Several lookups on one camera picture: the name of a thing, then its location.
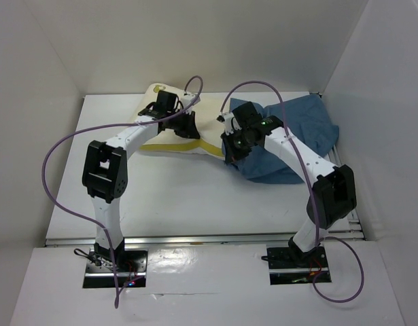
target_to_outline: wall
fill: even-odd
[[[324,94],[362,224],[418,325],[418,0],[370,0]]]
[[[85,93],[145,92],[198,73],[323,90],[366,0],[26,0]],[[249,90],[261,90],[252,86]]]
[[[0,325],[9,325],[32,248],[50,220],[41,162],[75,128],[80,99],[26,5],[0,0]],[[55,190],[67,152],[50,165]]]

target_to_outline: blue cloth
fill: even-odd
[[[230,111],[246,101],[232,98]],[[283,119],[280,104],[263,107],[253,103],[263,116],[275,115]],[[326,108],[318,95],[308,95],[284,102],[290,130],[319,156],[325,156],[338,139],[338,126],[332,124]],[[241,161],[231,164],[246,179],[258,183],[302,183],[302,179],[277,156],[260,146]]]

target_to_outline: folded fabric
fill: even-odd
[[[150,85],[131,117],[131,122],[137,119],[138,113],[142,109],[156,100],[159,90],[175,93],[179,97],[184,94],[183,90],[165,84]],[[202,94],[200,99],[201,101],[192,108],[195,111],[195,124],[196,129],[200,133],[200,139],[184,139],[177,136],[172,130],[166,129],[158,136],[149,140],[145,145],[142,145],[140,149],[144,151],[208,154],[223,160],[221,134],[224,131],[224,125],[216,120],[220,114],[223,99],[213,98],[210,94]]]
[[[246,101],[232,98],[230,111]],[[263,117],[275,115],[283,119],[281,105],[254,106]],[[338,126],[332,124],[324,103],[318,95],[308,95],[284,102],[290,130],[317,155],[325,156],[338,139]],[[258,183],[301,183],[302,179],[278,157],[262,147],[253,147],[243,160],[232,164],[246,179]]]

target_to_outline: purple cable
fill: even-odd
[[[346,302],[350,302],[350,301],[354,300],[357,296],[359,296],[359,295],[360,295],[360,293],[361,293],[361,291],[362,291],[362,289],[363,289],[363,286],[364,286],[364,269],[363,269],[363,265],[362,265],[362,263],[361,263],[361,261],[360,261],[360,258],[358,257],[358,254],[355,252],[355,250],[353,250],[353,248],[352,248],[352,247],[351,247],[351,246],[350,246],[347,242],[345,242],[344,240],[342,240],[342,239],[340,239],[340,238],[337,238],[337,237],[335,237],[335,236],[327,236],[327,237],[325,237],[325,238],[320,238],[320,237],[319,237],[319,227],[320,227],[320,225],[319,225],[319,215],[318,215],[318,212],[317,212],[317,207],[316,207],[316,201],[315,201],[315,197],[314,197],[314,193],[313,193],[313,188],[312,188],[312,186],[311,186],[310,177],[309,177],[309,175],[308,175],[308,173],[307,173],[307,169],[306,169],[306,167],[305,167],[304,160],[302,159],[302,156],[301,156],[301,154],[300,154],[300,152],[299,152],[299,150],[298,150],[298,148],[297,148],[297,146],[296,146],[295,142],[293,142],[293,139],[289,137],[290,133],[289,133],[289,128],[288,128],[287,119],[286,119],[286,116],[285,116],[284,102],[283,102],[283,99],[282,99],[282,97],[281,97],[281,94],[278,92],[278,90],[277,90],[274,86],[270,85],[269,83],[266,83],[265,81],[258,81],[258,80],[250,80],[250,81],[245,81],[245,82],[243,82],[243,83],[240,83],[240,84],[239,84],[239,85],[237,85],[236,87],[234,87],[234,88],[233,88],[233,89],[232,89],[232,90],[231,90],[231,91],[227,94],[227,96],[226,96],[226,98],[225,98],[225,100],[224,100],[224,102],[222,103],[222,106],[221,106],[221,113],[224,111],[224,107],[225,107],[225,105],[226,105],[226,103],[227,103],[228,99],[230,98],[231,94],[232,94],[232,93],[233,93],[233,92],[234,92],[237,88],[239,88],[239,87],[241,87],[241,86],[244,86],[244,85],[248,85],[248,84],[261,84],[261,85],[268,86],[271,90],[273,90],[273,92],[274,92],[274,93],[277,95],[277,97],[278,97],[279,103],[280,103],[280,105],[281,105],[281,112],[282,112],[282,114],[283,114],[283,123],[284,123],[284,128],[285,128],[285,134],[288,136],[289,142],[290,142],[290,144],[292,145],[292,147],[293,147],[293,149],[294,149],[294,151],[295,151],[296,156],[298,157],[299,164],[301,165],[302,173],[304,173],[305,182],[306,182],[306,184],[307,184],[307,187],[308,187],[308,189],[309,189],[309,193],[310,193],[311,205],[312,205],[312,207],[313,207],[313,214],[314,214],[314,216],[315,216],[315,225],[316,225],[315,247],[318,247],[318,246],[319,246],[319,244],[320,244],[320,242],[323,242],[323,241],[325,241],[326,239],[330,239],[330,240],[331,240],[331,239],[332,239],[332,240],[337,240],[337,241],[339,241],[339,242],[343,243],[346,247],[348,247],[350,251],[352,251],[353,255],[354,255],[354,256],[355,256],[355,258],[357,259],[358,266],[360,267],[360,272],[361,272],[361,285],[360,285],[360,288],[358,289],[358,291],[357,291],[354,295],[352,295],[351,297],[348,297],[347,299],[343,299],[343,300],[335,300],[335,299],[331,299],[330,297],[327,297],[326,295],[322,294],[322,293],[321,293],[321,292],[317,289],[317,287],[316,287],[316,280],[317,280],[317,278],[319,277],[319,275],[321,275],[322,273],[317,274],[317,275],[313,278],[313,287],[315,288],[315,290],[316,290],[316,292],[317,292],[317,294],[318,294],[318,295],[320,295],[320,296],[321,296],[322,298],[324,298],[325,300],[328,300],[329,302],[335,302],[335,303],[337,303],[337,304],[344,304],[344,303],[346,303]]]
[[[60,209],[62,209],[64,212],[67,212],[69,214],[72,214],[74,216],[80,217],[81,219],[85,219],[86,221],[89,222],[93,222],[95,224],[97,224],[100,228],[103,229],[103,231],[105,232],[107,241],[109,243],[109,249],[111,252],[111,260],[112,260],[112,272],[114,274],[114,285],[115,285],[115,292],[116,292],[116,296],[115,296],[115,309],[118,308],[119,304],[120,304],[120,293],[122,292],[123,288],[125,288],[125,286],[123,286],[123,288],[121,288],[118,286],[118,277],[117,277],[117,271],[116,271],[116,262],[115,262],[115,256],[114,256],[114,250],[113,250],[113,246],[112,246],[112,241],[111,241],[111,237],[109,235],[109,231],[107,230],[107,228],[100,222],[98,222],[96,219],[92,219],[90,217],[87,217],[83,214],[77,213],[75,211],[72,211],[71,209],[68,209],[67,207],[63,206],[61,203],[58,202],[58,200],[52,195],[52,193],[50,192],[50,189],[48,188],[47,185],[47,181],[46,181],[46,169],[47,169],[47,162],[50,158],[50,156],[52,155],[53,151],[63,142],[65,142],[66,140],[77,136],[78,134],[83,134],[85,132],[90,132],[93,130],[98,130],[98,129],[104,129],[104,128],[113,128],[113,127],[133,127],[133,126],[145,126],[148,124],[158,124],[159,122],[165,122],[169,119],[172,119],[174,117],[177,117],[178,115],[183,114],[184,112],[186,112],[186,110],[188,110],[189,108],[191,108],[191,106],[193,106],[193,104],[197,101],[197,99],[199,98],[199,96],[201,95],[201,92],[203,91],[203,79],[198,76],[195,75],[194,77],[190,78],[188,83],[186,84],[186,87],[189,85],[189,83],[194,80],[194,79],[198,79],[200,81],[200,88],[198,90],[197,95],[192,99],[192,101],[189,103],[189,105],[185,108],[183,108],[182,110],[180,110],[177,113],[174,113],[173,115],[170,115],[169,117],[164,117],[162,119],[159,120],[153,120],[153,121],[149,121],[149,122],[137,122],[134,124],[103,124],[102,126],[95,126],[95,127],[91,127],[91,128],[86,128],[86,129],[81,129],[75,132],[72,132],[71,134],[68,134],[67,136],[63,137],[61,140],[59,140],[56,144],[54,144],[52,146],[52,148],[50,148],[50,150],[48,151],[48,153],[46,154],[44,161],[43,161],[43,165],[41,168],[41,180],[43,183],[43,188],[44,191],[46,192],[47,196],[49,197],[49,199]]]

